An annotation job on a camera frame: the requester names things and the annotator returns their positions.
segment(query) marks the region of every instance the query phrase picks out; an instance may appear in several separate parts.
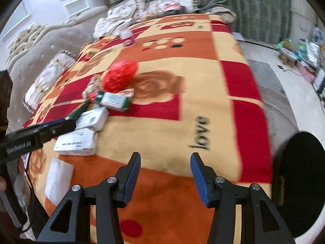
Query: tufted headboard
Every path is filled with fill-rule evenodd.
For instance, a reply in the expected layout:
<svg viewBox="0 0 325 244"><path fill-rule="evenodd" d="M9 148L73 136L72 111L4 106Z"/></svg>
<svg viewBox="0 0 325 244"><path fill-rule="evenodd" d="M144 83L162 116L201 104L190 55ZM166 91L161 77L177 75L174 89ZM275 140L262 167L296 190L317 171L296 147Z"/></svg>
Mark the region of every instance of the tufted headboard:
<svg viewBox="0 0 325 244"><path fill-rule="evenodd" d="M60 50L67 50L78 56L85 43L93 42L95 25L101 17L107 16L108 8L100 6L90 9L72 22L46 27L37 37L33 46L17 56L6 69L13 81L8 109L8 132L20 129L31 116L23 106L22 100L37 76L46 64Z"/></svg>

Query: silver bolt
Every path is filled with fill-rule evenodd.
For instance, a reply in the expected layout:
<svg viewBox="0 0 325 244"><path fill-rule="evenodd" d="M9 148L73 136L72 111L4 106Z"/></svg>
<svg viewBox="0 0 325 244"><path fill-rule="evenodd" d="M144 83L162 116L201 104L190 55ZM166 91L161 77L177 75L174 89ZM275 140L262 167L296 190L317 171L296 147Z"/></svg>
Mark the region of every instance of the silver bolt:
<svg viewBox="0 0 325 244"><path fill-rule="evenodd" d="M80 188L81 188L81 186L80 186L79 184L76 184L76 185L72 186L72 190L73 190L74 192L79 191Z"/></svg>
<svg viewBox="0 0 325 244"><path fill-rule="evenodd" d="M218 176L218 177L216 178L216 182L224 183L224 182L225 182L225 178L223 178L222 176Z"/></svg>
<svg viewBox="0 0 325 244"><path fill-rule="evenodd" d="M259 185L259 184L257 184L257 183L253 183L252 185L251 185L251 187L254 189L254 190L259 190L259 189L261 189L261 186Z"/></svg>
<svg viewBox="0 0 325 244"><path fill-rule="evenodd" d="M112 177L108 177L108 178L107 178L107 182L108 182L108 183L115 183L116 181L117 181L117 178L114 177L114 176L112 176Z"/></svg>

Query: white bottle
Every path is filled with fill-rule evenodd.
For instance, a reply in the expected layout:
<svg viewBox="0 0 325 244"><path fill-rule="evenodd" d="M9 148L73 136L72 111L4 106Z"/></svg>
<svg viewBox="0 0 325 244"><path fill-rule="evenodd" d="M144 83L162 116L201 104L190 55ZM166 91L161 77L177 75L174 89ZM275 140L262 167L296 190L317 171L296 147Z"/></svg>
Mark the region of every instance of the white bottle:
<svg viewBox="0 0 325 244"><path fill-rule="evenodd" d="M133 32L127 28L127 24L119 26L120 39L123 40L124 46L129 47L135 45Z"/></svg>

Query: orange blanket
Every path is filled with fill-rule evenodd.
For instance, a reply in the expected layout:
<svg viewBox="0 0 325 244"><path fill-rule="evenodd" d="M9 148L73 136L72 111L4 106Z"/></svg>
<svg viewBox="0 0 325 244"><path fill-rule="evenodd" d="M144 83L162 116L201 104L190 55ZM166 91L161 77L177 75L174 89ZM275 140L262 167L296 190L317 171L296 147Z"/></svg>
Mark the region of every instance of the orange blanket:
<svg viewBox="0 0 325 244"><path fill-rule="evenodd" d="M110 111L95 156L59 158L74 166L71 185L86 187L115 174L138 151L142 169L134 196L119 210L124 240L206 243L213 210L199 200L190 155L199 152L206 165L232 182L259 182L268 188L271 157L261 96L240 47L219 16L167 16L131 29L134 46L125 48L117 37L84 45L77 62L25 126L66 116L82 102L81 93L94 74L105 74L117 61L137 61L131 112ZM51 158L58 157L54 144L33 152L29 169L49 214L55 206L44 189ZM95 242L95 216L91 228ZM237 223L236 243L239 239Z"/></svg>

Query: red dot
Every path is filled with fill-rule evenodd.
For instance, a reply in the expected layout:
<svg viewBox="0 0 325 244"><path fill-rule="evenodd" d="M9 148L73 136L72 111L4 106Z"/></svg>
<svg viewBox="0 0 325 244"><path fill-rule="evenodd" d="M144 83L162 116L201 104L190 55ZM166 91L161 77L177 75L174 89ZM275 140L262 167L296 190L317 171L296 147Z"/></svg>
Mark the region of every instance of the red dot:
<svg viewBox="0 0 325 244"><path fill-rule="evenodd" d="M140 237L142 235L142 227L134 220L124 220L120 222L121 231L130 237Z"/></svg>

